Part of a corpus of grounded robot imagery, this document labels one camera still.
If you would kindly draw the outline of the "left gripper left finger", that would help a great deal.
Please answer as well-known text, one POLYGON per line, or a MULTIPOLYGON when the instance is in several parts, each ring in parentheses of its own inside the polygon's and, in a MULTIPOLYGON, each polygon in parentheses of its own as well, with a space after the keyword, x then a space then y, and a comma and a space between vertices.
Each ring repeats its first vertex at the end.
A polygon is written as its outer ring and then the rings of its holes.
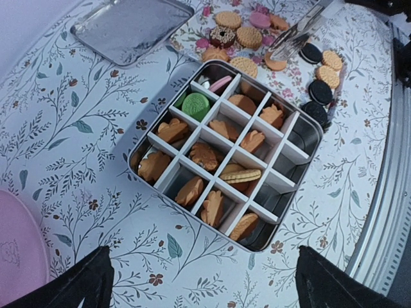
POLYGON ((110 248, 99 246, 64 274, 7 307, 109 307, 114 282, 110 248))

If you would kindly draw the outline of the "yellow sandwich biscuit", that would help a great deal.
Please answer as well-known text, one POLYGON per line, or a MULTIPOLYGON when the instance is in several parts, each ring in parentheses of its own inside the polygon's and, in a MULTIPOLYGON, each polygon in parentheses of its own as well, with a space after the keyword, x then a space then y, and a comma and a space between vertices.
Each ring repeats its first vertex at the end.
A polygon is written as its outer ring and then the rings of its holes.
POLYGON ((234 171, 225 173, 220 178, 228 184, 238 184, 243 182, 251 182, 261 177, 261 170, 259 169, 246 169, 241 171, 234 171))

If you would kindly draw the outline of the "green round cookie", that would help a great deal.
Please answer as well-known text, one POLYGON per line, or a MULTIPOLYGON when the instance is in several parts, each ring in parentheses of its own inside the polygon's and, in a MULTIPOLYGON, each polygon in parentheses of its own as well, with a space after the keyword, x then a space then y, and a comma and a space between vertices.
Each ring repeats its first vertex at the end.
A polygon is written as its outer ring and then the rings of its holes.
POLYGON ((182 103, 182 111, 198 122, 203 120, 210 109, 209 100, 201 93, 189 94, 182 103))

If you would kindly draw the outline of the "metal serving tongs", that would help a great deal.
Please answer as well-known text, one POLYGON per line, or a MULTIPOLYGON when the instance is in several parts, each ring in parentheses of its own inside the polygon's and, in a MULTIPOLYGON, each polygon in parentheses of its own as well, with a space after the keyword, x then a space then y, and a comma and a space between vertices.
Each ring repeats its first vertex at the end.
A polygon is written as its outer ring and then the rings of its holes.
POLYGON ((310 36, 332 15, 329 9, 332 3, 333 1, 318 1, 299 22, 280 34, 268 49, 270 59, 284 62, 299 52, 310 36))

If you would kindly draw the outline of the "pink round cookie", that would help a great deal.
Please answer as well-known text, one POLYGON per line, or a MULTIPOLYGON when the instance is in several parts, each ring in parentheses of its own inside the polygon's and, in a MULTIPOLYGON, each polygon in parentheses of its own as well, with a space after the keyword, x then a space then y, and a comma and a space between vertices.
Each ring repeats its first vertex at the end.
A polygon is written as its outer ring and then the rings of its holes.
POLYGON ((219 90, 224 89, 228 84, 230 84, 232 76, 224 76, 219 80, 215 81, 210 87, 209 90, 213 93, 217 93, 219 90))

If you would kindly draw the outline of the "pink divided cookie tin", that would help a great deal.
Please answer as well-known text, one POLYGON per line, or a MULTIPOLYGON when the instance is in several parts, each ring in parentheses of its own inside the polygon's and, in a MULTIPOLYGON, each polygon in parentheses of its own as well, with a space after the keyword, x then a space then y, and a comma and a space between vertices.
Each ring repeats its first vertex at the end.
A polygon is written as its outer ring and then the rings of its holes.
POLYGON ((260 252, 269 245, 279 229, 322 137, 321 126, 305 112, 227 62, 210 60, 190 77, 166 110, 147 128, 130 152, 128 165, 138 179, 183 213, 196 218, 202 226, 224 235, 245 250, 260 252), (232 76, 230 84, 217 93, 211 92, 209 87, 224 76, 232 76), (210 102, 211 109, 201 122, 182 111, 183 100, 191 93, 201 93, 210 102), (254 115, 247 114, 228 101, 235 94, 243 94, 253 100, 256 105, 254 115), (284 121, 280 130, 259 117, 262 110, 271 104, 284 108, 284 121), (173 118, 187 123, 189 131, 181 140, 168 144, 157 136, 157 131, 162 122, 169 123, 173 118), (209 122, 215 119, 236 128, 239 133, 236 142, 226 139, 209 127, 209 122), (253 130, 262 132, 265 141, 255 153, 249 153, 240 143, 253 130), (189 152, 196 142, 208 144, 224 156, 215 171, 207 171, 190 159, 189 152), (156 182, 147 182, 137 171, 142 159, 158 151, 170 156, 170 164, 156 182), (261 177, 238 184, 228 184, 220 178, 225 173, 246 169, 261 170, 261 177), (175 197, 195 176, 203 179, 204 190, 194 204, 183 207, 175 201, 175 197), (223 217, 215 228, 204 223, 200 214, 209 192, 217 190, 223 194, 223 217), (258 215, 256 228, 241 241, 233 241, 229 235, 239 220, 248 213, 258 215))

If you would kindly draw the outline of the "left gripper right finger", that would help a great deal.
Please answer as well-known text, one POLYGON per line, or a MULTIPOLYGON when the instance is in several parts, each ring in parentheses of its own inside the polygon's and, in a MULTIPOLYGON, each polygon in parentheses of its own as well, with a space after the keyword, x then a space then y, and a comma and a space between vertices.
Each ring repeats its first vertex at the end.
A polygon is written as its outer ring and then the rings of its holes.
POLYGON ((299 247, 295 284, 300 307, 401 307, 351 278, 310 246, 299 247))

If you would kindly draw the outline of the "orange swirl cookie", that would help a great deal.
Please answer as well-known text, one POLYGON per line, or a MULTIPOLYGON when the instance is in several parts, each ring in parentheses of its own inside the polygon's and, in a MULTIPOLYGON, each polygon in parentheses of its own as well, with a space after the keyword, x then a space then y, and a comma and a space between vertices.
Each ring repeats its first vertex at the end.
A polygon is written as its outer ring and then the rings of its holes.
POLYGON ((147 182, 156 182, 168 167, 170 161, 170 156, 162 151, 151 153, 147 158, 142 159, 137 174, 147 182))

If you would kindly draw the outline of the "pink sandwich cookie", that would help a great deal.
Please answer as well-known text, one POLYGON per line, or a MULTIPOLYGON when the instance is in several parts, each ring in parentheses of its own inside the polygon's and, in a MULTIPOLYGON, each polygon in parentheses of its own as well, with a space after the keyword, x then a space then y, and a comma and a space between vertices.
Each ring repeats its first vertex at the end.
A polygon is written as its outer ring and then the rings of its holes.
POLYGON ((261 12, 252 12, 249 21, 251 25, 260 29, 267 29, 271 25, 270 17, 261 12))

